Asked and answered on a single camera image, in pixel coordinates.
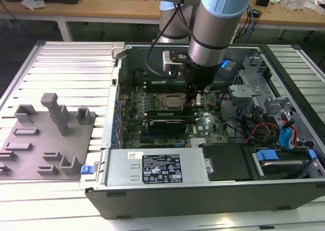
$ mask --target floor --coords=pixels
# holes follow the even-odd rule
[[[35,41],[61,41],[56,23],[51,21],[12,21],[12,29],[0,26],[0,96],[5,92],[20,66],[34,46]],[[126,41],[151,42],[158,33],[158,25],[113,24],[113,23],[70,23],[74,41]],[[303,38],[308,31],[288,31],[283,40],[277,38],[278,30],[256,29],[250,44],[298,44],[319,63],[325,56],[325,32],[312,34],[308,42]],[[325,71],[325,61],[320,68]]]

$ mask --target motherboard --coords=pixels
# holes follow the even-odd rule
[[[198,147],[229,141],[214,92],[202,95],[202,106],[190,110],[183,108],[183,93],[147,93],[135,87],[120,98],[125,149]]]

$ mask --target warning label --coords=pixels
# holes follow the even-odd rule
[[[179,155],[143,155],[142,181],[145,184],[181,183],[182,168]]]

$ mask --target workbench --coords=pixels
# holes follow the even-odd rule
[[[319,69],[301,51],[291,46],[270,45],[288,74],[308,98],[319,116],[324,102],[313,101],[323,93],[325,79]],[[48,42],[35,46],[16,77],[0,99],[0,146],[15,124],[19,104],[33,104],[37,111],[44,92],[55,92],[59,104],[72,111],[79,106],[97,113],[86,163],[98,160],[110,90],[112,43]],[[292,69],[309,77],[297,77]],[[325,197],[295,210],[223,213],[196,216],[105,220],[84,194],[87,182],[77,181],[0,181],[1,230],[322,230],[325,224]]]
[[[262,11],[256,28],[279,30],[325,30],[325,16],[314,10],[285,11],[281,4],[251,7]],[[21,3],[4,2],[17,19],[51,20],[58,23],[64,41],[72,41],[68,22],[159,24],[159,2],[152,0],[80,0],[76,5],[47,3],[47,8],[29,10]],[[0,18],[12,19],[0,6]],[[246,20],[245,14],[240,22]]]

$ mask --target blue light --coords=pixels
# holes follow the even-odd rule
[[[229,60],[222,61],[221,68],[223,69],[229,63]]]

